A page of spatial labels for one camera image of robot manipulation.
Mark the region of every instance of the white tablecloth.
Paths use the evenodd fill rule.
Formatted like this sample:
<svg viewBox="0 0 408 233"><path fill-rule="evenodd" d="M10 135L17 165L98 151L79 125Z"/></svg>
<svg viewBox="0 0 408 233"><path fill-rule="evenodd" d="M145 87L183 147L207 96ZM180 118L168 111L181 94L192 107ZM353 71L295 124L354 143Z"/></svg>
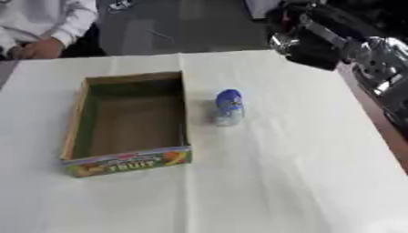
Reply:
<svg viewBox="0 0 408 233"><path fill-rule="evenodd" d="M85 76L182 69L191 165L72 178L58 156ZM224 88L247 115L215 127ZM3 233L403 233L402 169L336 73L271 51L21 63L0 92Z"/></svg>

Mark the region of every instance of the open cardboard box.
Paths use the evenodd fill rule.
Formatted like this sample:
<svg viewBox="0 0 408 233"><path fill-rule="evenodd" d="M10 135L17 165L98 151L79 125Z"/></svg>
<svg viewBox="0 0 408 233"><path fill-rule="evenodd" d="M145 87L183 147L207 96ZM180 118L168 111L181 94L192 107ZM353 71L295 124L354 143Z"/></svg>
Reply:
<svg viewBox="0 0 408 233"><path fill-rule="evenodd" d="M182 74L86 78L62 161L75 177L191 162Z"/></svg>

